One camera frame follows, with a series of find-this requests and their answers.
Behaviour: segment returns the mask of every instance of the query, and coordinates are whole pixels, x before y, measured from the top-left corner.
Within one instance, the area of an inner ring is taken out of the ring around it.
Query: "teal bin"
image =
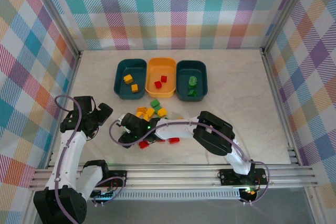
[[[114,92],[124,100],[140,99],[145,95],[147,63],[143,59],[125,59],[119,62],[116,79],[114,81]],[[124,76],[130,74],[133,77],[131,84],[124,82]],[[139,91],[132,92],[131,85],[137,84]]]
[[[197,78],[197,85],[195,91],[196,97],[189,97],[190,91],[188,82],[190,76]],[[199,102],[208,93],[208,81],[206,74],[206,66],[203,62],[198,60],[181,60],[176,65],[176,94],[181,101],[185,102]]]

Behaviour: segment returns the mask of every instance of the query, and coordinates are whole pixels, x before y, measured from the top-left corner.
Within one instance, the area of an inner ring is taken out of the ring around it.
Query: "plastic tray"
[[[121,99],[140,99],[145,95],[147,63],[143,59],[126,59],[119,62],[116,79],[114,81],[114,92]],[[131,84],[124,82],[124,76],[130,74],[133,77]],[[137,84],[139,91],[132,92],[131,85]]]
[[[197,78],[196,97],[189,97],[188,82],[190,76]],[[206,66],[198,60],[181,60],[176,66],[176,94],[181,101],[199,102],[208,93]]]
[[[160,81],[161,76],[167,76],[167,82],[157,89],[154,82]],[[176,89],[176,61],[172,58],[152,58],[148,62],[146,91],[154,98],[168,98]]]

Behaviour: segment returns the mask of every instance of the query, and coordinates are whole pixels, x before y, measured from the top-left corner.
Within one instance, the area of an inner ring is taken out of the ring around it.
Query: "red block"
[[[162,87],[162,83],[161,83],[160,81],[156,81],[156,82],[154,82],[154,84],[155,84],[155,87],[156,87],[157,89],[159,89],[159,88]]]
[[[162,82],[167,82],[167,76],[161,76],[161,81]]]
[[[180,139],[178,137],[173,137],[169,139],[169,143],[170,144],[176,144],[180,141]]]
[[[147,143],[147,142],[145,142],[145,141],[141,141],[140,143],[139,143],[139,147],[140,147],[140,149],[145,149],[145,148],[147,148],[149,146],[149,144]]]

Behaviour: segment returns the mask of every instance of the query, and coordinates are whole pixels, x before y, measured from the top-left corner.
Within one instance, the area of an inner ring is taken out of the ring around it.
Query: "white marble floor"
[[[208,94],[203,101],[188,103],[176,95],[159,99],[170,119],[179,115],[189,118],[208,110],[234,127],[236,139],[255,161],[288,164],[287,141],[271,95],[258,50],[125,50],[85,51],[71,96],[91,95],[99,104],[110,105],[114,112],[94,140],[84,146],[81,162],[105,159],[108,163],[226,163],[223,157],[208,153],[194,139],[181,139],[177,144],[155,143],[141,150],[138,146],[125,149],[110,140],[110,124],[122,113],[136,112],[139,106],[150,106],[147,93],[140,100],[121,100],[113,91],[118,63],[122,59],[172,57],[200,60],[206,64]],[[113,134],[119,137],[121,129]],[[55,145],[52,163],[59,143]]]

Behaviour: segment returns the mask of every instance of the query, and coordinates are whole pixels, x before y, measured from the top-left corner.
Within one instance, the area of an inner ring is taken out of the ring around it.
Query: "orange bin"
[[[167,82],[157,89],[154,82],[160,81],[161,76],[167,76]],[[176,89],[176,61],[172,58],[152,58],[147,65],[146,91],[154,98],[173,96]]]

